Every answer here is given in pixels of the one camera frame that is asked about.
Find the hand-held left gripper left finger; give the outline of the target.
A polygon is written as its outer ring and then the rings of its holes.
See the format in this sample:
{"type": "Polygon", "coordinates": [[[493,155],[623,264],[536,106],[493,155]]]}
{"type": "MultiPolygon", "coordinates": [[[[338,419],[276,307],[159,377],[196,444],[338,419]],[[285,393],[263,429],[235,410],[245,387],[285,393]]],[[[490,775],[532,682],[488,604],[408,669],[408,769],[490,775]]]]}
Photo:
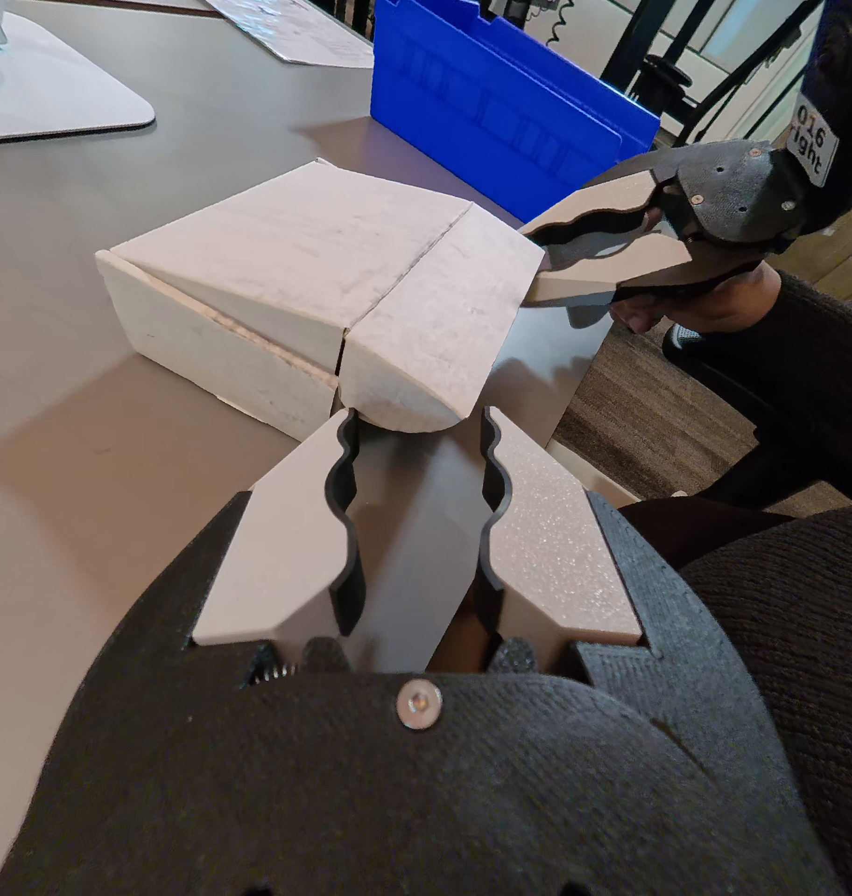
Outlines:
{"type": "Polygon", "coordinates": [[[356,492],[359,417],[336,412],[261,477],[196,621],[200,646],[270,642],[298,662],[316,637],[351,634],[366,600],[356,492]]]}

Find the grey desk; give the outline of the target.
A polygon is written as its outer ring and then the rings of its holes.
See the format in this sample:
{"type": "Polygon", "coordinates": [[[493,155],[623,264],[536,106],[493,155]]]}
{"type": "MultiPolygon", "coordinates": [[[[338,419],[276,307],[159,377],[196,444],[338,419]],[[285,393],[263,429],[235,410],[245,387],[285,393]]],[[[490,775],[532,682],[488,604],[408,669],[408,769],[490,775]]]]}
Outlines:
{"type": "Polygon", "coordinates": [[[153,106],[0,144],[0,867],[74,692],[133,602],[284,434],[135,354],[95,252],[318,157],[519,221],[372,122],[366,71],[219,17],[10,2],[153,106]]]}

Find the white document stand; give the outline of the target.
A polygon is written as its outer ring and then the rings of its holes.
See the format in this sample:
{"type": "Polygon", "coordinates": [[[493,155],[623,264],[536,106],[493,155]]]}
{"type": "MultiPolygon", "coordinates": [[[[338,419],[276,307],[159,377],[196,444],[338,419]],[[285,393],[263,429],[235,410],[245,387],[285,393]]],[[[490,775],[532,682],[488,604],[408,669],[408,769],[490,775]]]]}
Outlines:
{"type": "Polygon", "coordinates": [[[0,2],[0,143],[129,131],[154,122],[145,99],[0,2]]]}

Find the person's right forearm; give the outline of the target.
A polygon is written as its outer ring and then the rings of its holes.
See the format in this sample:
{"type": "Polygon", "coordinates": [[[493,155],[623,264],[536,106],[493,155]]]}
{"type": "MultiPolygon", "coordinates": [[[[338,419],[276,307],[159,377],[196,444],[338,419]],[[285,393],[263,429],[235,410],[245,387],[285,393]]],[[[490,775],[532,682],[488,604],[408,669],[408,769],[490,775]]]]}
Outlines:
{"type": "Polygon", "coordinates": [[[712,363],[783,415],[852,499],[852,302],[781,273],[759,322],[704,342],[712,363]]]}

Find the person's right hand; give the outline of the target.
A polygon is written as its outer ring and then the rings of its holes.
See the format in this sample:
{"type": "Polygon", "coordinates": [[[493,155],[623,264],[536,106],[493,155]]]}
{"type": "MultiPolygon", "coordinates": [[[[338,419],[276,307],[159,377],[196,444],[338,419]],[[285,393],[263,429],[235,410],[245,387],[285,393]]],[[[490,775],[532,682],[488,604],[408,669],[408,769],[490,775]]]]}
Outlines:
{"type": "Polygon", "coordinates": [[[763,262],[704,295],[688,299],[632,297],[613,303],[610,314],[613,321],[636,334],[649,332],[665,318],[700,334],[739,332],[763,320],[773,309],[781,285],[778,270],[763,262]]]}

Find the blue-edged paper sheet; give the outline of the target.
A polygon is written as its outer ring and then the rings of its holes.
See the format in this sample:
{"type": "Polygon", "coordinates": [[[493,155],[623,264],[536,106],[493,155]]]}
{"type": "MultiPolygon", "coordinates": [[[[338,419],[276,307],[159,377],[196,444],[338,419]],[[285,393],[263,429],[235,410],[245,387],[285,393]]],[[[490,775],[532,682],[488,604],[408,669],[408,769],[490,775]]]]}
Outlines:
{"type": "Polygon", "coordinates": [[[372,45],[329,13],[304,1],[207,1],[215,12],[279,60],[370,71],[372,45]]]}

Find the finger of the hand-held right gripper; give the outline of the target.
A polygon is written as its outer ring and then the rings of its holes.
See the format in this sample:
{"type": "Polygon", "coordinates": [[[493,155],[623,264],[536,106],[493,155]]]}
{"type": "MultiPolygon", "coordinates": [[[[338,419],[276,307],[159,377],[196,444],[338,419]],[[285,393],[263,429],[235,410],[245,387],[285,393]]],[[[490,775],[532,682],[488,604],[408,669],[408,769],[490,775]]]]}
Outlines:
{"type": "Polygon", "coordinates": [[[622,283],[690,260],[682,242],[658,231],[582,235],[546,247],[545,259],[522,307],[564,308],[572,328],[586,329],[608,314],[622,283]]]}
{"type": "Polygon", "coordinates": [[[595,234],[632,233],[644,226],[658,187],[650,171],[585,187],[524,224],[519,233],[546,249],[595,234]]]}

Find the white cardboard mailer box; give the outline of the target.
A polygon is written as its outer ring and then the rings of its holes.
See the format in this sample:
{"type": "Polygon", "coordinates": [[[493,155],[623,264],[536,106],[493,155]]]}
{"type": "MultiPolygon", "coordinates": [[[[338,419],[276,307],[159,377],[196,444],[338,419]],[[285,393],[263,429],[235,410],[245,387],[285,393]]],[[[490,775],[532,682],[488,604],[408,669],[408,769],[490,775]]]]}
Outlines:
{"type": "Polygon", "coordinates": [[[297,441],[339,405],[466,419],[544,258],[476,203],[323,160],[95,255],[136,352],[297,441]]]}

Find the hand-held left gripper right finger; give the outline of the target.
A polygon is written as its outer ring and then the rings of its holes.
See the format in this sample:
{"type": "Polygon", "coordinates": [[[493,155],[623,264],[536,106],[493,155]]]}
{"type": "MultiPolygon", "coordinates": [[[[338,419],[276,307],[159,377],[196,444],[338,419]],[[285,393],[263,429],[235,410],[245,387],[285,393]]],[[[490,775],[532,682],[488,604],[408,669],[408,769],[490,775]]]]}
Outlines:
{"type": "Polygon", "coordinates": [[[480,621],[538,668],[569,644],[632,647],[643,629],[581,482],[495,407],[483,409],[480,621]]]}

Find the blue plastic bin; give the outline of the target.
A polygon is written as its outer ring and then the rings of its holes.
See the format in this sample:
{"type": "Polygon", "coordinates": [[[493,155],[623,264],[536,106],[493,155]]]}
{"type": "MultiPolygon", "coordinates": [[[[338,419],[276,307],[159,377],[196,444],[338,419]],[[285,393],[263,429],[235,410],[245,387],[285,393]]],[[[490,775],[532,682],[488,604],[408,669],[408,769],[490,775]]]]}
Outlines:
{"type": "Polygon", "coordinates": [[[477,2],[378,1],[370,116],[528,221],[649,151],[660,118],[477,2]]]}

